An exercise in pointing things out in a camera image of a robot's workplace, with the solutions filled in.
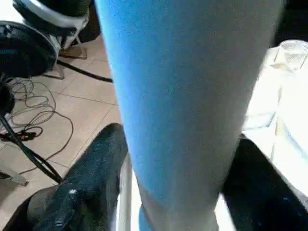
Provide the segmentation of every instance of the wire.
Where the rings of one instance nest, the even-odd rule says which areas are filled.
[[[23,79],[23,78],[8,78],[6,79],[6,83],[7,85],[10,87],[11,92],[13,93],[14,97],[15,97],[15,101],[16,102],[22,102],[25,104],[25,109],[21,109],[17,112],[12,113],[10,116],[8,116],[8,120],[10,120],[11,124],[13,125],[13,129],[21,129],[20,131],[14,132],[15,137],[11,137],[12,135],[8,132],[6,134],[2,134],[2,136],[8,136],[10,139],[9,141],[15,143],[16,145],[18,145],[20,148],[21,146],[19,145],[19,143],[16,142],[16,136],[18,136],[18,134],[22,134],[27,133],[28,131],[32,130],[32,129],[39,129],[39,132],[35,135],[35,138],[39,137],[42,133],[43,133],[43,128],[40,127],[39,125],[47,122],[49,119],[51,119],[51,117],[54,114],[57,114],[60,117],[63,117],[65,119],[67,119],[70,122],[71,125],[71,133],[69,135],[68,140],[65,142],[65,144],[56,152],[54,152],[53,154],[49,155],[46,159],[42,158],[41,156],[39,156],[38,154],[36,154],[35,152],[33,152],[32,150],[28,150],[28,155],[31,154],[35,159],[38,159],[39,161],[41,161],[43,164],[45,164],[47,166],[47,168],[49,168],[49,170],[51,171],[51,173],[53,174],[53,176],[51,175],[51,173],[47,173],[45,169],[42,170],[42,167],[45,168],[44,166],[40,166],[40,162],[36,165],[36,167],[28,169],[26,171],[23,171],[19,174],[24,174],[26,172],[30,172],[33,171],[37,168],[39,168],[40,170],[42,170],[46,175],[48,175],[50,178],[53,177],[52,179],[56,182],[58,182],[60,180],[60,175],[54,170],[54,168],[47,162],[47,160],[51,159],[52,157],[56,156],[57,154],[59,154],[60,152],[62,152],[64,150],[64,148],[66,148],[66,146],[69,144],[69,142],[72,139],[73,133],[74,133],[74,125],[73,122],[70,118],[58,113],[55,111],[56,109],[56,101],[55,98],[52,94],[52,92],[50,91],[50,89],[43,83],[39,83],[39,82],[33,82],[31,79]],[[49,92],[49,94],[51,95],[51,101],[52,101],[52,105],[50,105],[50,100],[49,98],[44,94],[44,95],[37,95],[35,94],[35,88],[37,85],[41,85],[43,86],[47,92]],[[43,100],[36,103],[36,104],[32,104],[30,103],[30,101],[32,99],[37,99],[37,98],[42,98]],[[38,112],[36,115],[34,115],[34,117],[32,117],[30,119],[30,121],[28,123],[16,123],[15,121],[15,117],[18,115],[22,115],[24,113],[33,113],[33,111],[36,110],[42,110]],[[27,149],[27,147],[23,147],[21,148],[23,152],[25,152],[25,149]]]
[[[16,111],[11,114],[11,117],[9,117],[9,120],[11,124],[13,125],[13,129],[23,128],[24,126],[29,125],[28,123],[27,124],[17,123],[14,119],[17,116],[20,116],[25,113],[33,113],[34,111],[41,110],[43,108],[48,109],[48,111],[56,110],[56,101],[54,99],[54,96],[52,92],[50,91],[50,89],[45,84],[39,83],[39,82],[33,82],[31,79],[20,79],[20,78],[8,79],[7,81],[10,81],[8,83],[8,86],[10,87],[11,92],[14,94],[15,101],[23,102],[26,106],[26,109],[21,109],[19,111]],[[37,95],[34,93],[34,89],[35,89],[34,85],[41,85],[47,90],[47,92],[49,92],[51,99],[52,99],[52,104],[50,104],[50,100],[47,96]],[[44,101],[40,101],[37,104],[30,105],[29,101],[35,98],[42,98],[44,99]],[[32,121],[31,125],[38,126],[48,121],[49,119],[51,119],[52,116],[53,116],[53,113],[50,113],[43,120],[38,121],[37,119],[36,121]]]
[[[82,69],[79,69],[78,67],[75,67],[75,66],[72,66],[71,64],[67,64],[61,60],[57,60],[57,64],[61,65],[61,66],[64,66],[64,67],[67,67],[73,71],[76,71],[78,73],[81,73],[85,76],[89,76],[91,78],[94,78],[94,79],[97,79],[97,80],[100,80],[100,81],[104,81],[104,82],[108,82],[108,83],[113,83],[114,81],[111,79],[111,78],[107,78],[107,77],[103,77],[103,76],[99,76],[99,75],[96,75],[96,74],[93,74],[93,73],[90,73],[90,72],[87,72],[85,70],[82,70]]]
[[[63,117],[63,118],[65,118],[65,119],[67,119],[67,120],[70,122],[70,124],[71,124],[71,129],[72,129],[72,130],[71,130],[70,136],[68,137],[68,140],[67,140],[66,143],[63,145],[63,147],[62,147],[61,149],[59,149],[58,151],[56,151],[55,153],[49,155],[45,160],[49,160],[49,159],[53,158],[54,156],[56,156],[57,154],[59,154],[60,152],[62,152],[62,151],[64,150],[64,148],[67,147],[68,143],[71,141],[72,136],[73,136],[73,133],[74,133],[74,124],[73,124],[72,120],[71,120],[70,118],[68,118],[68,117],[66,117],[66,116],[64,116],[64,115],[62,115],[62,114],[60,114],[60,113],[58,113],[58,112],[54,112],[54,113],[57,114],[57,115],[59,115],[59,116],[61,116],[61,117]],[[35,170],[35,169],[37,169],[37,167],[34,167],[34,168],[28,169],[28,170],[26,170],[26,171],[20,172],[19,174],[21,175],[21,174],[24,174],[24,173],[26,173],[26,172],[33,171],[33,170]]]
[[[48,177],[53,179],[55,182],[61,183],[63,181],[63,179],[61,178],[59,173],[44,158],[42,158],[41,156],[36,154],[34,151],[32,151],[31,149],[26,147],[21,142],[21,140],[19,139],[19,137],[16,136],[16,134],[13,131],[12,127],[10,126],[10,124],[8,123],[8,121],[6,120],[6,118],[4,117],[4,115],[2,113],[0,113],[0,121],[3,124],[3,126],[5,127],[5,129],[7,130],[7,132],[10,134],[13,142],[16,145],[18,145],[18,147],[24,152],[24,154],[28,157],[28,159],[33,164],[35,164],[36,167],[38,167],[43,173],[45,173]]]

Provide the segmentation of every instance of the floor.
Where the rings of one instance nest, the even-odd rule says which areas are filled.
[[[111,77],[102,38],[98,37],[95,41],[85,43],[84,46],[88,53],[86,60],[65,61],[95,74]],[[70,143],[59,155],[50,160],[51,165],[62,176],[102,128],[111,122],[121,123],[113,84],[82,76],[66,68],[64,73],[64,80],[47,77],[33,78],[33,81],[48,86],[55,98],[56,110],[71,118],[74,124],[74,134]],[[49,94],[44,92],[44,88],[37,89],[37,91]],[[29,118],[23,116],[16,120],[26,122]],[[28,141],[26,145],[43,157],[47,157],[64,145],[71,127],[67,120],[57,115],[54,115],[42,127],[44,133],[37,139]],[[17,172],[34,166],[16,146],[8,143],[0,143],[0,162]],[[0,180],[0,230],[3,229],[17,206],[28,196],[41,188],[54,184],[39,170],[25,173],[23,176],[29,181],[26,187],[18,186],[8,180]]]

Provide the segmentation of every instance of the beige floor tile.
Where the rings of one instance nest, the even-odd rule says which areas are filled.
[[[59,95],[57,111],[73,121],[74,133],[67,147],[51,160],[69,166],[111,107],[110,104]],[[67,119],[55,114],[42,127],[44,133],[26,145],[46,158],[63,147],[71,133],[71,125]]]
[[[106,78],[112,77],[109,64],[106,61],[94,60],[85,70]]]
[[[87,56],[89,59],[94,59],[97,54],[105,51],[103,39],[101,36],[98,36],[94,41],[83,43],[83,46],[87,50]]]
[[[107,62],[95,60],[86,70],[104,77],[111,76]],[[74,81],[62,92],[62,94],[104,103],[116,103],[116,93],[112,83],[99,81],[81,74],[75,75]]]
[[[71,162],[70,166],[72,166],[80,158],[80,156],[84,153],[86,148],[91,144],[91,142],[97,136],[97,134],[104,127],[106,127],[108,124],[111,124],[111,123],[119,123],[119,124],[122,123],[119,108],[118,106],[115,106],[115,105],[111,108],[111,110],[108,112],[106,117],[101,121],[101,123],[95,129],[95,131],[91,134],[90,138],[87,140],[86,144],[80,149],[78,154],[75,156],[75,158]]]
[[[22,172],[35,167],[35,165],[26,157],[26,155],[19,149],[10,145],[6,145],[0,150],[0,162],[6,167],[10,167],[16,172]],[[67,170],[67,167],[59,165],[50,161],[50,164],[56,169],[56,171],[63,176]],[[35,182],[40,180],[49,180],[51,183],[52,179],[49,179],[39,169],[33,170],[23,174],[23,176],[29,182]]]
[[[67,58],[59,58],[62,61],[69,63],[73,66],[76,66],[78,68],[84,69],[86,68],[90,63],[93,62],[93,58],[88,58],[86,60],[81,60],[81,59],[67,59]],[[76,74],[75,71],[59,66],[63,72],[64,72],[64,76],[65,79],[63,80],[59,80],[59,79],[55,79],[55,78],[50,78],[50,77],[45,77],[45,76],[39,76],[39,77],[32,77],[33,81],[36,82],[41,82],[43,84],[45,84],[51,91],[53,92],[57,92],[57,93],[61,93],[73,80]],[[49,71],[46,74],[51,75],[51,76],[59,76],[59,74],[55,71]]]

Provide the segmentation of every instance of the black cable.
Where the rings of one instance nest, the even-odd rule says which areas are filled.
[[[71,69],[73,71],[76,71],[78,73],[81,73],[81,74],[83,74],[85,76],[89,76],[91,78],[100,80],[100,81],[105,81],[105,82],[108,82],[108,83],[113,83],[114,82],[111,78],[106,78],[106,77],[103,77],[103,76],[99,76],[99,75],[87,72],[85,70],[79,69],[78,67],[72,66],[71,64],[67,64],[67,63],[65,63],[65,62],[63,62],[61,60],[57,60],[57,64],[59,64],[61,66],[64,66],[64,67],[67,67],[67,68],[69,68],[69,69]]]
[[[42,158],[41,156],[36,154],[34,151],[32,151],[31,149],[26,147],[21,142],[21,140],[15,135],[15,132],[13,131],[10,124],[8,123],[8,121],[6,120],[6,118],[4,117],[4,115],[2,113],[0,113],[0,121],[3,124],[3,126],[5,127],[5,129],[7,130],[7,132],[10,134],[13,142],[16,145],[18,145],[18,147],[24,152],[24,154],[28,157],[28,159],[37,168],[39,168],[43,173],[45,173],[48,177],[53,179],[55,182],[61,183],[63,181],[63,179],[61,178],[59,173],[44,158]]]
[[[45,160],[49,160],[49,159],[53,158],[55,155],[57,155],[57,154],[59,154],[60,152],[62,152],[62,151],[64,150],[64,148],[67,147],[67,145],[68,145],[68,143],[71,141],[72,136],[73,136],[73,133],[74,133],[74,124],[73,124],[73,122],[72,122],[72,120],[71,120],[70,118],[68,118],[68,117],[66,117],[66,116],[64,116],[64,115],[62,115],[62,114],[60,114],[60,113],[58,113],[58,112],[56,112],[56,111],[43,111],[43,112],[41,112],[41,113],[39,113],[39,114],[43,114],[43,113],[45,113],[45,112],[53,112],[53,113],[55,113],[55,114],[61,116],[62,118],[67,119],[67,120],[70,122],[70,124],[71,124],[71,129],[72,129],[71,134],[70,134],[68,140],[66,141],[66,143],[63,145],[63,147],[62,147],[61,149],[59,149],[58,151],[56,151],[55,153],[49,155],[49,156],[45,159]],[[26,172],[33,171],[33,170],[35,170],[35,169],[37,169],[37,168],[38,168],[38,167],[34,167],[34,168],[28,169],[28,170],[26,170],[26,171],[20,172],[19,174],[21,175],[21,174],[24,174],[24,173],[26,173]]]

